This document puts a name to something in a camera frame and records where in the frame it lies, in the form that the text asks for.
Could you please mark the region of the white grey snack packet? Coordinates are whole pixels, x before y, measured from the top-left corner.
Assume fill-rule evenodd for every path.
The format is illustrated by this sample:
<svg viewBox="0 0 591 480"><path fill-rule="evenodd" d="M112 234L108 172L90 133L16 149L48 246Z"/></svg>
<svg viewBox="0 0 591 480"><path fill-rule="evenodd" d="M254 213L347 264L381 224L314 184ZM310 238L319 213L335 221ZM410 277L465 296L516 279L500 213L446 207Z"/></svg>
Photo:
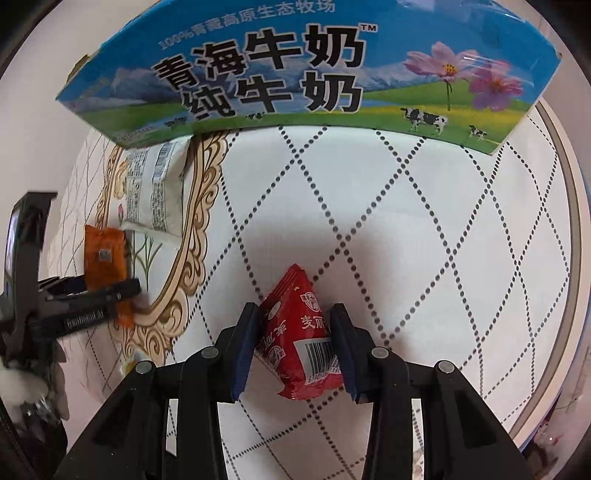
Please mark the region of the white grey snack packet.
<svg viewBox="0 0 591 480"><path fill-rule="evenodd" d="M122 229L178 244L184 168L192 136L126 152Z"/></svg>

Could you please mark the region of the white quilted bed cover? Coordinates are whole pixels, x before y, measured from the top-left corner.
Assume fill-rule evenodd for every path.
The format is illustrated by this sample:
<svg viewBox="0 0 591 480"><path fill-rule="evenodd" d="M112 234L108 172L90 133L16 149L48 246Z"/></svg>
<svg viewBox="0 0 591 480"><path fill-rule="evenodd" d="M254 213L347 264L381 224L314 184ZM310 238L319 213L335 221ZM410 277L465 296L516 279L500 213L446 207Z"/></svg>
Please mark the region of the white quilted bed cover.
<svg viewBox="0 0 591 480"><path fill-rule="evenodd" d="M554 402L589 293L586 199L556 117L495 154L376 130L276 127L197 139L174 181L179 240L132 233L135 325L64 341L75 439L137 357L211 344L290 265L404 359L456 364L518 445Z"/></svg>

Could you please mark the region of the orange small snack packet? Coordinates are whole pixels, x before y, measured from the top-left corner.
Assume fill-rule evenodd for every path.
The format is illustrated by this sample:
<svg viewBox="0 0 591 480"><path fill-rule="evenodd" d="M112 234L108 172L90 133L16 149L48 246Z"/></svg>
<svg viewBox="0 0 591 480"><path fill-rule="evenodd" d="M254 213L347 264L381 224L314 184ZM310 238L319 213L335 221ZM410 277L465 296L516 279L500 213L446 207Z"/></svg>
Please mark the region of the orange small snack packet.
<svg viewBox="0 0 591 480"><path fill-rule="evenodd" d="M91 225L84 231L84 277L89 290L98 290L126 282L123 298L116 303L115 323L133 326L131 298L137 293L129 283L125 258L125 234L115 228L99 229Z"/></svg>

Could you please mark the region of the red small snack packet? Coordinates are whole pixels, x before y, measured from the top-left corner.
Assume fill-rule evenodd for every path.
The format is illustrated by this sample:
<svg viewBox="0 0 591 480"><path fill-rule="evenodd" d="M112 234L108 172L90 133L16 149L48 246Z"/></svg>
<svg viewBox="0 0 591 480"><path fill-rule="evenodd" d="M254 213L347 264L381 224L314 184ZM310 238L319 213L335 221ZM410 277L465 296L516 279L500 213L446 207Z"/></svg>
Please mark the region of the red small snack packet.
<svg viewBox="0 0 591 480"><path fill-rule="evenodd" d="M311 400L342 386L329 322L304 269L291 265L259 313L264 333L257 351L283 384L280 396Z"/></svg>

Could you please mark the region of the blue milk cardboard box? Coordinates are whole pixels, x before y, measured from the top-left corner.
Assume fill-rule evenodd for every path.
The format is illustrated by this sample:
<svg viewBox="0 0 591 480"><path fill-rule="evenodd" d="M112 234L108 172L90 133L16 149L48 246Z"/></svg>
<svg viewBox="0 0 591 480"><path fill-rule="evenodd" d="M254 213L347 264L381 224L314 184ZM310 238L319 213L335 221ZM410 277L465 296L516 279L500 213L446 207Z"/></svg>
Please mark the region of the blue milk cardboard box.
<svg viewBox="0 0 591 480"><path fill-rule="evenodd" d="M57 99L123 147L308 125L489 154L560 62L494 1L160 1L85 59Z"/></svg>

